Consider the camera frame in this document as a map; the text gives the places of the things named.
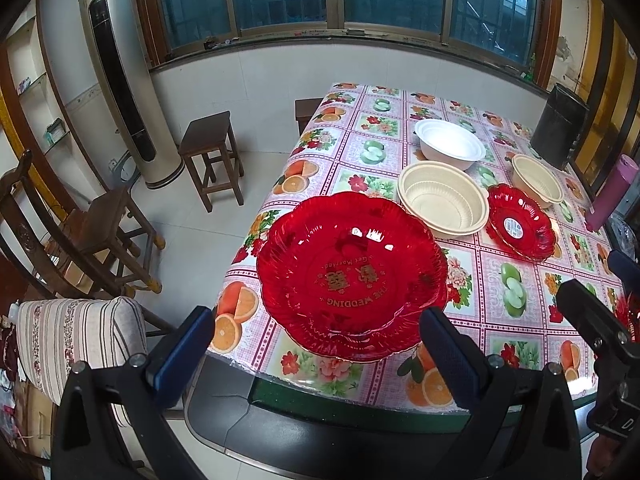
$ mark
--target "blue gripper pad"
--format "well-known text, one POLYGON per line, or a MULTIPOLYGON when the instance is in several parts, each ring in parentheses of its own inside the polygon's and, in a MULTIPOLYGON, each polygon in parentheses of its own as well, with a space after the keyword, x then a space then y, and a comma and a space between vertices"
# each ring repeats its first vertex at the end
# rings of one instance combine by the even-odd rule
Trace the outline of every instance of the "blue gripper pad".
POLYGON ((207 350, 214 330, 213 314, 197 306, 175 330, 165 335, 149 354, 146 380, 160 410, 175 406, 207 350))
POLYGON ((640 294, 640 266, 629 258, 625 253, 613 250, 607 257, 609 269, 624 285, 625 289, 640 294))
POLYGON ((473 412, 488 381, 484 354, 471 338, 458 332, 437 307, 423 311, 419 326, 420 338, 456 404, 473 412))

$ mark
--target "window frame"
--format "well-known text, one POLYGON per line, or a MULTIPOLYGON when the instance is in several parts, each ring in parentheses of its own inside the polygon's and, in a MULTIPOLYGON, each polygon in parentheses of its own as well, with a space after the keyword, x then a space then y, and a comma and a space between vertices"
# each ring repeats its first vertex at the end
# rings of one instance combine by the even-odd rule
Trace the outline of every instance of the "window frame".
MULTIPOLYGON (((149 11, 141 9, 141 3, 138 3, 138 12, 140 13, 140 20, 144 22, 149 15, 149 11)), ((242 43, 261 41, 272 41, 274 39, 287 39, 287 38, 309 38, 309 37, 364 37, 367 39, 379 38, 380 40, 390 41, 393 43, 411 44, 415 46, 427 47, 430 50, 437 50, 446 54, 455 54, 457 56, 462 55, 471 61, 477 61, 483 64, 489 63, 497 66, 500 70, 511 76, 519 76, 521 73, 526 72, 529 67, 527 64, 520 64, 516 61, 496 54, 490 50, 485 50, 480 46, 476 46, 465 41, 458 40, 451 37, 451 22, 453 14, 453 0, 444 0, 442 10, 442 26, 440 33, 429 32, 425 30, 418 30, 414 28, 396 27, 392 25, 379 25, 375 23, 358 23, 358 22, 345 22, 344 17, 344 0, 326 0, 326 22, 299 22, 299 23, 283 23, 279 25, 266 25, 263 27, 253 27, 240 30, 236 20, 236 10, 234 9, 233 0, 225 0, 227 6, 227 12, 229 16, 229 23, 231 26, 231 32, 228 34, 222 34, 217 36, 216 39, 219 42, 224 43, 229 40, 241 40, 242 43)), ((146 0, 143 2, 149 6, 153 4, 153 1, 146 0)), ((207 49, 204 47, 205 40, 194 41, 193 43, 185 44, 180 47, 171 49, 168 45, 166 38, 168 37, 166 31, 166 23, 164 20, 164 14, 162 13, 161 0, 155 0, 157 9, 155 12, 160 13, 162 30, 164 30, 164 45, 169 53, 165 60, 159 60, 154 62, 151 59, 152 67, 158 66, 164 62, 167 62, 175 57, 186 56, 189 54, 195 54, 199 52, 205 52, 207 49)), ((543 89, 546 89, 548 84, 548 78, 550 76, 550 69, 546 70, 546 67, 550 67, 553 64, 555 56, 555 44, 558 42, 558 38, 541 38, 542 32, 548 32, 549 30, 555 30, 559 28, 560 12, 558 7, 561 6, 558 0, 555 0, 550 4, 547 0, 536 0, 536 10, 534 18, 534 28, 532 32, 532 38, 529 47, 529 53, 527 59, 531 59, 532 54, 536 54, 536 66, 534 83, 543 89), (549 25, 550 19, 556 19, 555 26, 549 25)), ((151 40, 158 40, 158 36, 154 35, 152 38, 145 36, 145 42, 151 40)))

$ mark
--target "yellow wall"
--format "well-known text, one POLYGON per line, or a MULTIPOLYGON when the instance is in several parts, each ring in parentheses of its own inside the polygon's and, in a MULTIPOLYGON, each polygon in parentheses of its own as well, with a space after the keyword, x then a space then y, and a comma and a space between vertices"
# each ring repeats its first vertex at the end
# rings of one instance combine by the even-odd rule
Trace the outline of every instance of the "yellow wall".
MULTIPOLYGON (((603 16, 602 2, 591 0, 590 33, 578 85, 578 95, 585 101, 589 97, 598 64, 603 16)), ((594 182, 611 152, 622 127, 633 91, 637 63, 637 60, 631 57, 625 35, 618 24, 614 23, 611 60, 604 94, 582 149, 576 156, 576 164, 590 184, 594 182)), ((639 130, 640 117, 636 117, 623 150, 626 153, 631 150, 639 130)))

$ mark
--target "black trash can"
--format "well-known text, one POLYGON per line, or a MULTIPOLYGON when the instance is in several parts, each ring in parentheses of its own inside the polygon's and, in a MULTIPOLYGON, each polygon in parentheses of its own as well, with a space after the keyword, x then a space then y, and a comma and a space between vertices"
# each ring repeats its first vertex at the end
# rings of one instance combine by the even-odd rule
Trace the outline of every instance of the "black trash can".
POLYGON ((536 131, 531 147, 553 167, 562 170, 580 140, 589 107, 574 92, 556 83, 536 131))

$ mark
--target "metal screw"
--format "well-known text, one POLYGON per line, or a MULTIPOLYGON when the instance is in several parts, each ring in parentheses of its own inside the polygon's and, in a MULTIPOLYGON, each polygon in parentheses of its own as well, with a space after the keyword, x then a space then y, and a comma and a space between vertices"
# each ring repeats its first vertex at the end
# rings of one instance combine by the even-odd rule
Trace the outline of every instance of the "metal screw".
POLYGON ((146 355, 144 354, 133 354, 129 358, 129 364, 134 368, 141 367, 144 363, 146 363, 146 355))
POLYGON ((620 399, 625 400, 629 396, 629 385, 626 383, 620 383, 618 387, 618 395, 620 399))
POLYGON ((562 374, 562 367, 558 363, 549 363, 547 366, 553 375, 562 374))
POLYGON ((84 361, 77 361, 71 366, 71 371, 75 374, 79 374, 80 372, 83 372, 85 368, 86 363, 84 361))
POLYGON ((504 366, 504 359, 498 354, 491 354, 486 358, 489 366, 494 369, 502 368, 504 366))

